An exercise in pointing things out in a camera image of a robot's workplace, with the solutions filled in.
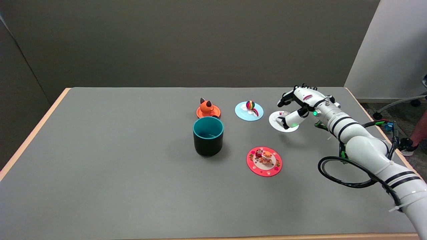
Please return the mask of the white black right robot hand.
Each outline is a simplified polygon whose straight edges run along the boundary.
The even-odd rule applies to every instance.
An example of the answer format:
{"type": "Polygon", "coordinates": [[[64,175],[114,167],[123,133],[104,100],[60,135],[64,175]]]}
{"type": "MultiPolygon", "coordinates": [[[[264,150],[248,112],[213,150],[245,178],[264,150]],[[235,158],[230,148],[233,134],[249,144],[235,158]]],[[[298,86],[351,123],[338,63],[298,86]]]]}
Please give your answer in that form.
{"type": "Polygon", "coordinates": [[[279,116],[276,118],[278,123],[284,129],[290,129],[300,125],[309,115],[310,112],[315,111],[315,107],[326,100],[326,96],[317,91],[316,87],[310,87],[306,84],[302,86],[294,86],[293,90],[282,94],[281,99],[277,103],[278,107],[289,105],[296,102],[300,108],[296,111],[290,112],[286,116],[279,116]]]}

